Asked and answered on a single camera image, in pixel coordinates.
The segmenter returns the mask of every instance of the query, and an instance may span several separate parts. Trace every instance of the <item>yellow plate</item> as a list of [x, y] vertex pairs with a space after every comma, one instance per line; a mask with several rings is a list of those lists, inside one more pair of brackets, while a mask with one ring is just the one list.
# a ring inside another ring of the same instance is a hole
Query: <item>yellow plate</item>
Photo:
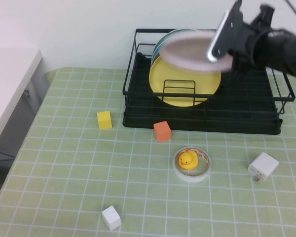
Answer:
[[[195, 73], [184, 71], [167, 64], [161, 57], [155, 60], [149, 74], [149, 83], [152, 91], [155, 93], [162, 93], [165, 85], [164, 93], [193, 94], [195, 87], [195, 94], [214, 94], [220, 82], [221, 73]], [[193, 106], [193, 100], [194, 98], [187, 97], [163, 98], [164, 102], [179, 107]], [[206, 100], [206, 98], [196, 98], [194, 105], [198, 105]]]

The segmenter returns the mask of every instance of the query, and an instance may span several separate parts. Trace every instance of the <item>rubber duck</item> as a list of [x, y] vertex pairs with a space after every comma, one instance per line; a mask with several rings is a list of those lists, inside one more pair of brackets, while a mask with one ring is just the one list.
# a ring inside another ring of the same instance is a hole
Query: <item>rubber duck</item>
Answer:
[[184, 152], [179, 156], [179, 165], [183, 169], [191, 170], [198, 165], [198, 155], [195, 151]]

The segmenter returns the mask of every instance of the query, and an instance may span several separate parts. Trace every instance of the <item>white wall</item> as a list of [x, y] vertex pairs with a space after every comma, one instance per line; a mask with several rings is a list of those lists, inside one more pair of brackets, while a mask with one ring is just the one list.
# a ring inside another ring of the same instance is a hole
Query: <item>white wall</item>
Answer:
[[[216, 28], [234, 0], [0, 0], [0, 46], [37, 46], [41, 75], [64, 66], [126, 68], [136, 28]], [[261, 2], [273, 5], [274, 27], [296, 32], [283, 0], [243, 0], [245, 20]]]

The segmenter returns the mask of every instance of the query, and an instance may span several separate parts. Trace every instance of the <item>dish rack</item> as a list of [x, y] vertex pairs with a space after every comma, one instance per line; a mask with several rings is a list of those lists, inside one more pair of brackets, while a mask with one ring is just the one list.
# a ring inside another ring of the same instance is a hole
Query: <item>dish rack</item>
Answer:
[[[173, 29], [137, 29], [123, 86], [125, 127], [153, 128], [167, 121], [172, 130], [279, 134], [285, 104], [295, 100], [286, 74], [255, 67], [240, 80], [222, 73], [215, 94], [154, 93], [149, 84], [151, 54], [159, 39]], [[190, 107], [171, 106], [165, 97], [188, 97]]]

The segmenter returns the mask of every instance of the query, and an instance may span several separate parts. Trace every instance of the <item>table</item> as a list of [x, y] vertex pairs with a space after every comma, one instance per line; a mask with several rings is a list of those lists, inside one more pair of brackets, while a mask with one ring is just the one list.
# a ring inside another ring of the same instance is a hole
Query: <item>table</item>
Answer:
[[0, 134], [40, 60], [37, 48], [0, 48]]
[[[277, 136], [173, 131], [158, 143], [152, 130], [122, 125], [125, 70], [54, 75], [0, 192], [0, 236], [296, 237], [296, 101]], [[113, 129], [100, 131], [106, 110]], [[208, 179], [175, 176], [172, 155], [186, 145], [211, 156]], [[280, 165], [256, 182], [247, 168], [261, 152]], [[112, 232], [101, 217], [110, 205], [122, 219]]]

